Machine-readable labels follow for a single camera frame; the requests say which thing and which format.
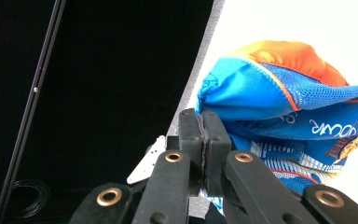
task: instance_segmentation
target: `metal grommet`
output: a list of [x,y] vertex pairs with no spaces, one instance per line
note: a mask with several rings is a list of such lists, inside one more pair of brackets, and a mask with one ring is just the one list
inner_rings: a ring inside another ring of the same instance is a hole
[[[115,194],[115,197],[113,197],[112,199],[105,199],[106,195],[108,194]],[[118,203],[118,201],[120,201],[121,195],[122,195],[121,189],[117,189],[117,188],[106,189],[98,195],[97,203],[103,207],[111,206],[115,203]]]
[[247,153],[239,152],[235,154],[235,159],[241,162],[251,162],[253,160],[253,157]]
[[345,205],[344,200],[342,200],[342,198],[338,194],[332,191],[320,189],[315,192],[315,196],[316,199],[319,200],[319,202],[330,207],[340,208]]
[[181,161],[182,158],[183,158],[182,154],[177,153],[177,152],[172,152],[165,156],[165,160],[167,160],[169,162],[178,162],[178,161]]

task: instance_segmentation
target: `blue fabric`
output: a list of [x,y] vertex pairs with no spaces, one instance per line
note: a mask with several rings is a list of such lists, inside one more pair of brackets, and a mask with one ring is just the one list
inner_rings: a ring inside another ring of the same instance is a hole
[[269,75],[254,64],[236,58],[217,62],[204,79],[198,98],[196,112],[212,110],[222,120],[240,120],[244,116],[269,119],[292,112],[283,92]]
[[[358,147],[358,101],[350,100],[358,100],[358,86],[330,87],[275,65],[222,58],[203,81],[196,112],[216,112],[238,150],[252,151],[302,194],[333,178]],[[223,201],[210,200],[223,213]]]

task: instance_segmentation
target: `white wall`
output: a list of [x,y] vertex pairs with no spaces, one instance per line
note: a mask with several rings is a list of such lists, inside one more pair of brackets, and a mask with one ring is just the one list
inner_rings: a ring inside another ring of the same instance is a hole
[[[358,1],[226,0],[188,107],[220,56],[254,41],[311,44],[351,85],[358,85]],[[358,149],[330,186],[358,203]]]

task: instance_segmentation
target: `black panel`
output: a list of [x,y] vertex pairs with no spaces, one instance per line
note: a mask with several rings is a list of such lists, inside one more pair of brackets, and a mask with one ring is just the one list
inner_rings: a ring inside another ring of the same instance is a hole
[[0,189],[54,1],[0,1]]
[[125,183],[168,131],[213,1],[107,2],[65,6],[18,173],[51,189],[39,217]]

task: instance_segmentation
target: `black rod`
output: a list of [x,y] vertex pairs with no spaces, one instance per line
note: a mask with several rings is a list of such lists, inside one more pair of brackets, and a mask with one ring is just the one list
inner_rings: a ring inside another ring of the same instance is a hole
[[22,152],[25,148],[28,132],[34,117],[34,111],[37,105],[37,100],[39,98],[39,93],[42,88],[43,80],[45,78],[46,70],[48,68],[48,61],[54,46],[54,40],[60,26],[65,2],[66,0],[56,0],[50,17],[45,41],[39,56],[36,71],[34,73],[34,81],[28,96],[24,114],[22,116],[21,126],[16,139],[16,145],[13,149],[10,165],[7,170],[7,176],[5,178],[0,195],[0,223],[4,219],[7,205],[10,199],[11,190],[19,170]]

